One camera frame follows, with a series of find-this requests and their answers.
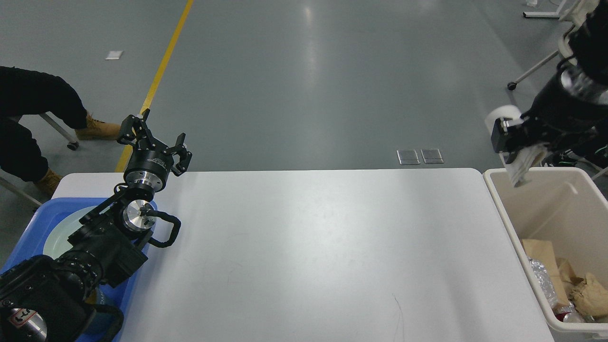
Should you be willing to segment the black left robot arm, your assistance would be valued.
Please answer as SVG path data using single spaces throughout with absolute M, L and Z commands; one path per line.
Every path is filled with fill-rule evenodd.
M 133 148 L 123 182 L 114 194 L 81 219 L 68 237 L 71 249 L 57 258 L 36 255 L 1 275 L 3 342 L 74 342 L 98 314 L 111 316 L 100 338 L 112 341 L 124 313 L 110 304 L 89 303 L 100 285 L 119 286 L 148 259 L 145 245 L 169 247 L 181 221 L 152 206 L 169 174 L 185 173 L 192 158 L 180 134 L 170 147 L 154 138 L 146 121 L 150 109 L 124 119 L 117 142 Z

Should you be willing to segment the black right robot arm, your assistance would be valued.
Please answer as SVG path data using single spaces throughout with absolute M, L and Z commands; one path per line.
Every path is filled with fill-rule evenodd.
M 565 34 L 565 54 L 556 73 L 529 110 L 489 121 L 495 153 L 529 146 L 563 150 L 597 136 L 607 118 L 607 2 L 600 0 L 580 26 Z

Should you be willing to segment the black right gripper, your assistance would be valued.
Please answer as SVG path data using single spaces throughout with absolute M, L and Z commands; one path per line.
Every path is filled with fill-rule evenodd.
M 491 125 L 495 153 L 514 153 L 526 147 L 572 143 L 605 134 L 606 78 L 597 81 L 578 66 L 562 66 L 535 97 L 523 119 L 499 117 Z

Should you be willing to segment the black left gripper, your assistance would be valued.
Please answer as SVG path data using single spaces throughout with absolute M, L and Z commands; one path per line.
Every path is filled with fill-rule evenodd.
M 146 125 L 150 108 L 145 108 L 141 115 L 128 115 L 122 122 L 116 141 L 121 145 L 136 149 L 131 153 L 123 179 L 127 184 L 143 183 L 155 192 L 163 190 L 167 184 L 170 171 L 180 177 L 189 168 L 192 153 L 185 145 L 185 133 L 178 135 L 173 147 L 167 148 L 167 155 L 154 149 L 152 133 Z M 172 156 L 179 160 L 174 165 Z

